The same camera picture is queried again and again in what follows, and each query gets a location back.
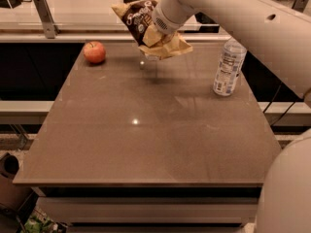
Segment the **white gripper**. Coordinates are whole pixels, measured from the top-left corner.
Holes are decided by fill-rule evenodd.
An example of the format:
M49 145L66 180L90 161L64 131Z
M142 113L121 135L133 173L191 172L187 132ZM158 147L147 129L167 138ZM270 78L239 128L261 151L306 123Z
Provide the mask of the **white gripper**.
M181 4L177 0L160 0L153 10L152 19L154 24L145 31L143 43L151 47L160 41L163 48L177 49L179 36L175 31L185 23L185 13Z

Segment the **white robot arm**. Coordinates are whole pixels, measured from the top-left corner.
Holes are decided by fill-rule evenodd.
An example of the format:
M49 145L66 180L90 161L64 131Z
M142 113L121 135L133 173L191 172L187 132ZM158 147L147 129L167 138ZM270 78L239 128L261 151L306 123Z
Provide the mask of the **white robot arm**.
M218 23L305 104L311 93L311 20L271 0L160 0L152 19L171 34L196 13ZM259 197L254 233L311 233L311 130L275 158Z

